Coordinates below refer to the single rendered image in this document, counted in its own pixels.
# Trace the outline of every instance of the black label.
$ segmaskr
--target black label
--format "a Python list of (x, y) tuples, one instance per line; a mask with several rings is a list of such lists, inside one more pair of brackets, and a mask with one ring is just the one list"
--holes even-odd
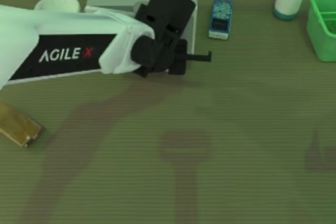
[(11, 80), (100, 69), (98, 60), (115, 34), (41, 35)]

